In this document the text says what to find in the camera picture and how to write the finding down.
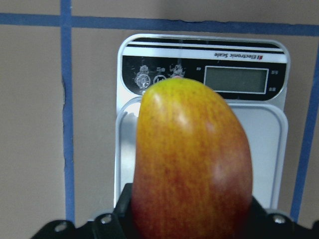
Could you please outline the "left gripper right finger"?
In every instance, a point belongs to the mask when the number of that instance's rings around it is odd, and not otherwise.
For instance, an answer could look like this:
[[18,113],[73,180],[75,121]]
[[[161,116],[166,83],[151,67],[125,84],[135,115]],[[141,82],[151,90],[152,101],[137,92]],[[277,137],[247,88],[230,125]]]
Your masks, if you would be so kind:
[[317,239],[319,222],[306,228],[279,211],[267,211],[252,198],[249,214],[250,239]]

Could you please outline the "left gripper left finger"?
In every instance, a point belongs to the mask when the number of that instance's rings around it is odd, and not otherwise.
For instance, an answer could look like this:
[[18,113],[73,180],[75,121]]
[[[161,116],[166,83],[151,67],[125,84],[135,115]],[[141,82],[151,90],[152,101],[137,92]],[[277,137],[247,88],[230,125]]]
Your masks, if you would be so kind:
[[76,228],[71,221],[54,220],[45,224],[33,239],[126,239],[125,218],[129,211],[132,183],[121,192],[114,210]]

